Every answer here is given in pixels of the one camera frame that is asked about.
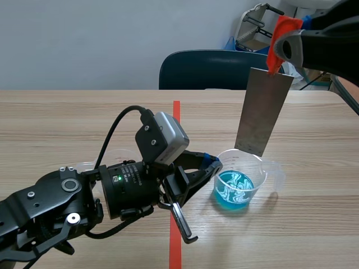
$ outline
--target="red tape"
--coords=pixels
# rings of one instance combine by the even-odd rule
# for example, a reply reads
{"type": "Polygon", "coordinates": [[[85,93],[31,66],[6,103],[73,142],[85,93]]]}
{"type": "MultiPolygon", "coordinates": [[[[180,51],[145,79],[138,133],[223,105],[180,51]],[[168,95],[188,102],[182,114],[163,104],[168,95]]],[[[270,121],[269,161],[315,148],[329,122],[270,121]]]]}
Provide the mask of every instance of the red tape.
{"type": "MultiPolygon", "coordinates": [[[[173,101],[173,117],[181,122],[181,102],[173,101]]],[[[182,237],[171,214],[169,222],[169,269],[182,268],[182,237]]]]}

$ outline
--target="metal plate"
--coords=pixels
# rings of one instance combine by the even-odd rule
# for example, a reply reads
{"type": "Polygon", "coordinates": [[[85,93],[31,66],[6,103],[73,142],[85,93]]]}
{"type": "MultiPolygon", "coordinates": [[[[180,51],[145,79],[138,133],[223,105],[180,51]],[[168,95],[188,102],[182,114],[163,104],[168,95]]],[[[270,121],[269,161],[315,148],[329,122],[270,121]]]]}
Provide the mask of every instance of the metal plate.
{"type": "Polygon", "coordinates": [[[293,79],[251,68],[234,148],[263,155],[293,79]]]}

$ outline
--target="chair backrest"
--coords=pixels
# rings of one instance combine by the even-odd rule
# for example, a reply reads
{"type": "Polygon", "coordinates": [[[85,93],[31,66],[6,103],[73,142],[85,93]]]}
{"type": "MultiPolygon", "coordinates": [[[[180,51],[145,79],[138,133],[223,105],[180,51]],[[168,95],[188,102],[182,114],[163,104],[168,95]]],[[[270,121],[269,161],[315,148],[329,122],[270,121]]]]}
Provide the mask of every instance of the chair backrest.
{"type": "Polygon", "coordinates": [[[268,70],[266,58],[259,53],[231,50],[176,52],[162,63],[159,89],[245,90],[251,67],[268,70]]]}

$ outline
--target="wooden table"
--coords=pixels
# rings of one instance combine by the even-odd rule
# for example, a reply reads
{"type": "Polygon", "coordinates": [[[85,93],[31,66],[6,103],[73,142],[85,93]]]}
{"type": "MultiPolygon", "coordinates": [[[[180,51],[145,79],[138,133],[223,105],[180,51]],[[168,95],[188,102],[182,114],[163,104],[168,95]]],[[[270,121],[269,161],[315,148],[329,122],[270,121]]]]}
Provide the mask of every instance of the wooden table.
{"type": "MultiPolygon", "coordinates": [[[[180,100],[189,149],[219,154],[234,145],[244,95],[228,90],[2,91],[0,199],[60,166],[95,159],[117,114],[132,104],[172,113],[172,101],[180,100]]],[[[139,115],[130,113],[109,149],[137,151],[139,127],[139,115]]],[[[285,189],[277,197],[266,183],[239,214],[217,209],[210,182],[183,208],[199,236],[194,244],[182,244],[183,268],[357,269],[358,156],[359,118],[341,98],[291,91],[264,155],[283,163],[285,189]]],[[[106,217],[96,231],[118,222],[106,217]]],[[[82,236],[71,243],[74,256],[51,250],[34,268],[168,268],[169,212],[156,208],[109,239],[82,236]]]]}

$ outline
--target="screw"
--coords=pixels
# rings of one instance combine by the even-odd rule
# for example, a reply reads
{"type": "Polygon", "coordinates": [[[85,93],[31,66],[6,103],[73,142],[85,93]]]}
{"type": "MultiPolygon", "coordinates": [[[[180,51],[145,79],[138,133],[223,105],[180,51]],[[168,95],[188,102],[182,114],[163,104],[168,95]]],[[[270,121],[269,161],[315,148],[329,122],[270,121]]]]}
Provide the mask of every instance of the screw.
{"type": "Polygon", "coordinates": [[[35,193],[34,192],[29,192],[27,193],[27,198],[28,199],[33,199],[35,197],[35,193]]]}

